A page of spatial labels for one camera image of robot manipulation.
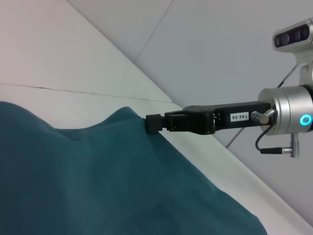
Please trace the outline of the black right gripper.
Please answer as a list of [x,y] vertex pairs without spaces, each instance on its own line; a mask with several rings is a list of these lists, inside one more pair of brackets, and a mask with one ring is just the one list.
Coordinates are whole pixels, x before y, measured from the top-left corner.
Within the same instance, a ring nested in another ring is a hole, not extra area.
[[261,126],[260,122],[251,119],[251,114],[263,114],[270,108],[269,103],[260,101],[187,106],[181,111],[168,112],[163,116],[147,115],[146,130],[149,134],[166,129],[170,132],[212,135],[225,129]]

